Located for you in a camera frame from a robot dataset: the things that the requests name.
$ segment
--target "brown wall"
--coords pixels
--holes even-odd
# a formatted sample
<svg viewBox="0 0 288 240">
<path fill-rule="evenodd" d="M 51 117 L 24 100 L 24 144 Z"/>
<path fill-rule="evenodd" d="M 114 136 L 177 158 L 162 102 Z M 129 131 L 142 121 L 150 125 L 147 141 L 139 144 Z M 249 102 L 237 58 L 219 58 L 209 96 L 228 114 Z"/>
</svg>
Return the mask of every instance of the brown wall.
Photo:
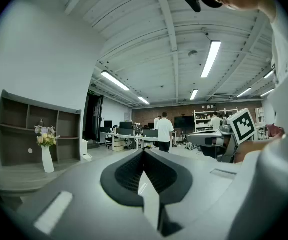
<svg viewBox="0 0 288 240">
<path fill-rule="evenodd" d="M 147 126 L 149 123 L 154 123 L 154 119 L 158 116 L 162 116 L 163 112 L 168 114 L 168 119 L 174 126 L 174 117 L 181 117 L 182 114 L 185 116 L 192 116 L 193 111 L 202 112 L 207 109 L 202 109 L 202 106 L 207 107 L 210 104 L 197 104 L 197 105 L 184 105 L 184 106 L 170 106 L 170 107 L 157 107 L 157 108 L 144 108 L 144 109 L 133 109 L 132 110 L 132 121 L 140 123 L 143 126 Z M 261 108 L 262 103 L 260 101 L 252 102 L 230 102 L 230 103 L 218 103 L 211 111 L 221 111 L 226 108 L 227 110 L 234 110 L 238 108 L 238 111 L 242 109 L 248 109 L 253 117 L 254 123 L 256 122 L 255 109 Z"/>
</svg>

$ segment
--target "red cloth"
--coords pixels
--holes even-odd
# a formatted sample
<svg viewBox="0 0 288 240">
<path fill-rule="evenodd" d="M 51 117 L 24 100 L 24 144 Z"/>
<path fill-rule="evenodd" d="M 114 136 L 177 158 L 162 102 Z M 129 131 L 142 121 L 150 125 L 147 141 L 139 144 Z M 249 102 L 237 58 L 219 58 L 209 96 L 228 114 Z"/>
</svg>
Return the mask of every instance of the red cloth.
<svg viewBox="0 0 288 240">
<path fill-rule="evenodd" d="M 282 128 L 275 126 L 275 123 L 267 124 L 265 127 L 268 130 L 268 136 L 271 138 L 275 137 L 276 135 L 278 135 L 283 131 Z"/>
</svg>

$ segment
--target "black pants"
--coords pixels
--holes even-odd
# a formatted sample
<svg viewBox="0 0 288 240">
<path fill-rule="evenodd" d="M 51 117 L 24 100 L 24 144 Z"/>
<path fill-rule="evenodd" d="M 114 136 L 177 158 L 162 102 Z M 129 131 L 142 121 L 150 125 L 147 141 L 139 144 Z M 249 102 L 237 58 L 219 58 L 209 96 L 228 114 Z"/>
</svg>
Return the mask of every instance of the black pants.
<svg viewBox="0 0 288 240">
<path fill-rule="evenodd" d="M 168 153 L 170 150 L 171 142 L 160 142 L 159 141 L 158 145 L 159 145 L 160 151 L 164 151 L 164 152 Z"/>
</svg>

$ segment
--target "linear light fixture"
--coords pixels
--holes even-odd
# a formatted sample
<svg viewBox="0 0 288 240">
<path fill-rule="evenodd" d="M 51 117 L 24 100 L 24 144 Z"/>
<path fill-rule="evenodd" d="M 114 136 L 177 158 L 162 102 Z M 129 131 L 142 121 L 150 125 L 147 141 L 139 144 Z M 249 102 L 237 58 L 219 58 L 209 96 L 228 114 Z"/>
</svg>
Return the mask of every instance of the linear light fixture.
<svg viewBox="0 0 288 240">
<path fill-rule="evenodd" d="M 201 78 L 207 78 L 212 67 L 213 64 L 215 62 L 216 56 L 219 53 L 221 47 L 221 42 L 220 41 L 211 41 L 210 42 L 210 49 L 209 49 L 209 53 L 208 53 L 208 57 L 207 57 L 207 61 L 203 70 L 202 75 L 200 76 Z"/>
<path fill-rule="evenodd" d="M 265 96 L 265 95 L 267 95 L 267 94 L 269 94 L 269 93 L 271 93 L 271 92 L 273 92 L 273 91 L 274 91 L 274 89 L 272 89 L 272 90 L 269 90 L 268 92 L 266 92 L 266 93 L 262 94 L 262 95 L 261 95 L 261 97 L 263 97 L 263 96 Z"/>
<path fill-rule="evenodd" d="M 196 94 L 198 94 L 198 91 L 199 91 L 198 89 L 193 90 L 192 96 L 190 97 L 191 101 L 195 99 L 195 96 L 196 96 Z"/>
<path fill-rule="evenodd" d="M 274 73 L 274 70 L 272 70 L 272 71 L 269 72 L 266 76 L 264 76 L 264 79 L 269 78 L 273 73 Z"/>
<path fill-rule="evenodd" d="M 150 105 L 150 103 L 148 101 L 146 101 L 145 99 L 143 99 L 142 97 L 138 97 L 142 102 L 144 102 L 147 105 Z"/>
<path fill-rule="evenodd" d="M 130 89 L 128 87 L 126 87 L 124 84 L 122 84 L 119 80 L 117 80 L 114 76 L 112 76 L 109 72 L 107 72 L 106 70 L 104 70 L 101 75 L 105 78 L 107 78 L 108 80 L 112 81 L 114 84 L 116 84 L 117 86 L 121 87 L 123 90 L 125 91 L 129 91 Z"/>
<path fill-rule="evenodd" d="M 252 88 L 248 88 L 247 90 L 243 91 L 240 95 L 238 95 L 236 98 L 241 97 L 242 95 L 246 94 L 249 90 L 251 90 Z"/>
</svg>

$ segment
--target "air conditioning vent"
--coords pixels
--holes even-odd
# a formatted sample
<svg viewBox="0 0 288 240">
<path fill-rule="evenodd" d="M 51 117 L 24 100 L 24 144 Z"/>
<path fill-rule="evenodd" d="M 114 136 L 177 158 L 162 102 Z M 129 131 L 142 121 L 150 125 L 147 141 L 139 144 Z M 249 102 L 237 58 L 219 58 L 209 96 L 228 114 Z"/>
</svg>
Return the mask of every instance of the air conditioning vent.
<svg viewBox="0 0 288 240">
<path fill-rule="evenodd" d="M 230 98 L 230 95 L 214 95 L 209 99 L 209 102 L 225 102 L 229 101 Z"/>
</svg>

